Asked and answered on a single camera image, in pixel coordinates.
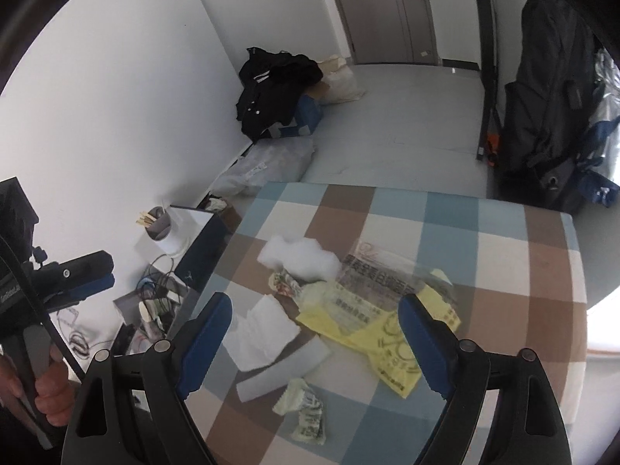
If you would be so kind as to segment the person's left hand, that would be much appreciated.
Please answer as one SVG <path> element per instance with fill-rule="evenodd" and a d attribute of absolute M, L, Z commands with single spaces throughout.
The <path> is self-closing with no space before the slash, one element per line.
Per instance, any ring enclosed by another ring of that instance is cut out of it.
<path fill-rule="evenodd" d="M 34 405 L 54 427 L 64 427 L 71 420 L 75 407 L 77 385 L 68 378 L 68 367 L 59 348 L 53 344 L 49 351 L 47 371 L 36 381 Z M 24 395 L 23 386 L 13 364 L 1 356 L 1 406 L 21 423 L 28 423 L 28 412 L 18 400 Z"/>

